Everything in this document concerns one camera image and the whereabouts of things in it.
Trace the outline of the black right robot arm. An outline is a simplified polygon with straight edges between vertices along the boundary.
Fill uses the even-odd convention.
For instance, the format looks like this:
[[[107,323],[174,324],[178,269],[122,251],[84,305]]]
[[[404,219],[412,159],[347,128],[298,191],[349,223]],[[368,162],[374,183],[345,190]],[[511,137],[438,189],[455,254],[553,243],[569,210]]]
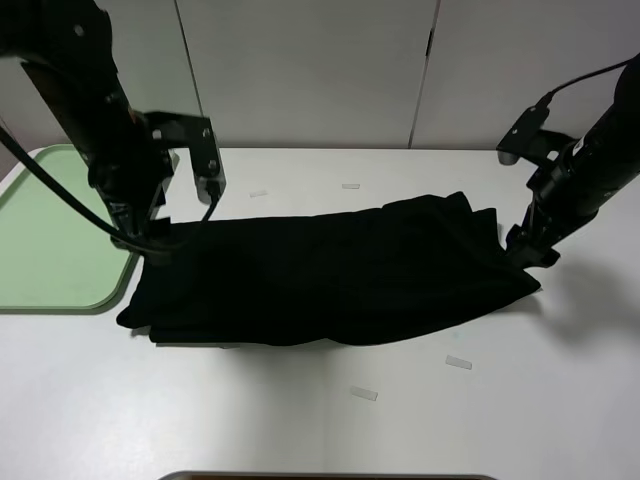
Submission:
[[[554,96],[595,76],[621,69],[613,102],[581,137],[545,130]],[[496,146],[498,160],[536,166],[527,182],[532,200],[506,237],[506,253],[521,268],[549,268],[554,246],[591,222],[599,209],[639,176],[639,57],[579,76],[528,107]]]

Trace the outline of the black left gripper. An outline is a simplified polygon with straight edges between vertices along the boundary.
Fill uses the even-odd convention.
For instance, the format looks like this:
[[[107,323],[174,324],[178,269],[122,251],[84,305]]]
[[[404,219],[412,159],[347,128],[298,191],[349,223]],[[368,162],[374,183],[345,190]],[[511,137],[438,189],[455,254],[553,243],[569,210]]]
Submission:
[[[140,250],[139,255],[155,266],[168,265],[174,256],[168,222],[153,219],[165,204],[164,182],[172,176],[170,164],[91,164],[88,170],[89,185],[123,236],[114,243]]]

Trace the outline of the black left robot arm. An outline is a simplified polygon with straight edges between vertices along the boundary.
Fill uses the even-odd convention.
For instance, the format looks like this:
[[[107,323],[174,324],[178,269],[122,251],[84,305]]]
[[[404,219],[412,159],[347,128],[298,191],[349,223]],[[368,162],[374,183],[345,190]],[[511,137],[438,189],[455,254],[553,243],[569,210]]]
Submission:
[[[170,156],[122,88],[108,13],[93,1],[4,1],[1,55],[16,58],[83,159],[87,181],[105,205],[102,220],[32,159],[7,132],[2,145],[67,206],[112,243],[156,261],[173,253],[165,201]]]

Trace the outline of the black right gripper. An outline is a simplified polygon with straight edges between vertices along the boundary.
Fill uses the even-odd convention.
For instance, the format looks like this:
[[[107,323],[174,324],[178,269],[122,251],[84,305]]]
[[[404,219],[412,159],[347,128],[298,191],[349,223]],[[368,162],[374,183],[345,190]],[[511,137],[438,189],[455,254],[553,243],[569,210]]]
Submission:
[[[513,265],[550,268],[560,258],[554,246],[574,231],[573,217],[549,213],[533,198],[522,224],[506,235],[506,257]]]

